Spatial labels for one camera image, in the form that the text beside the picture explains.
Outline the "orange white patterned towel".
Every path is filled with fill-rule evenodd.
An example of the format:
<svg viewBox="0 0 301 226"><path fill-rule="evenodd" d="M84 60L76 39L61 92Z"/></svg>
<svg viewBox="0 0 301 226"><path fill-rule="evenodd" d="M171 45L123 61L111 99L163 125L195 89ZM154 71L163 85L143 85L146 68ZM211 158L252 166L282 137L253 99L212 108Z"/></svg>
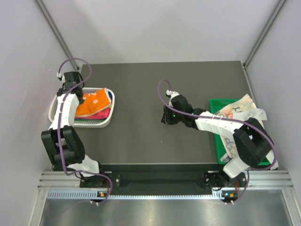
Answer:
<svg viewBox="0 0 301 226"><path fill-rule="evenodd" d="M92 93L85 93L83 99L84 103L78 106L75 116L90 116L111 107L111 99L106 88Z"/></svg>

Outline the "pink microfiber towel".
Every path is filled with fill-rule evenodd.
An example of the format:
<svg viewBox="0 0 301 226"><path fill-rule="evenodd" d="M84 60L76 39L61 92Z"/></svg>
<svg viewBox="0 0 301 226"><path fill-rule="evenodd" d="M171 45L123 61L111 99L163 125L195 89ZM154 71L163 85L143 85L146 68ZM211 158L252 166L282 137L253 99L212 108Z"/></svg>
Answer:
<svg viewBox="0 0 301 226"><path fill-rule="evenodd" d="M84 117L76 116L75 119L107 119L109 117L110 111L111 109L107 108L105 110L102 110L90 116L84 116Z"/></svg>

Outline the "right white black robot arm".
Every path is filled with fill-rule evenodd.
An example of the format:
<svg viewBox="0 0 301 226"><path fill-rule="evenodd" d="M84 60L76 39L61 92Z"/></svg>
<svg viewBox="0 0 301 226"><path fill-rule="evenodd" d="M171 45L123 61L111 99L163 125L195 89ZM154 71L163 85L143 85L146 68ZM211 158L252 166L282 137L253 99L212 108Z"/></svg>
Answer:
<svg viewBox="0 0 301 226"><path fill-rule="evenodd" d="M256 168L267 159L275 163L273 142L265 129L255 118L246 121L223 119L201 108L193 108L186 97L176 91L167 90L169 103L164 104L161 122L175 125L182 122L186 127L200 131L212 132L234 142L237 149L220 173L220 182L231 186L237 176L249 168Z"/></svg>

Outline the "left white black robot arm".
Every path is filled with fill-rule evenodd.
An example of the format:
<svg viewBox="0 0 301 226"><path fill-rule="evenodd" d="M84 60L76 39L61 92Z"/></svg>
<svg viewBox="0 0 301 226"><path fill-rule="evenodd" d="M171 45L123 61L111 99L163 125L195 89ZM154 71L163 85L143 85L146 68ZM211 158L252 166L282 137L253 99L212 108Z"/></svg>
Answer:
<svg viewBox="0 0 301 226"><path fill-rule="evenodd" d="M51 164L63 171L68 168L79 172L82 177L90 177L95 186L103 186L107 176L100 171L97 161L89 158L74 128L75 112L84 102L79 72L58 74L62 87L56 94L56 111L48 130L41 133L41 140Z"/></svg>

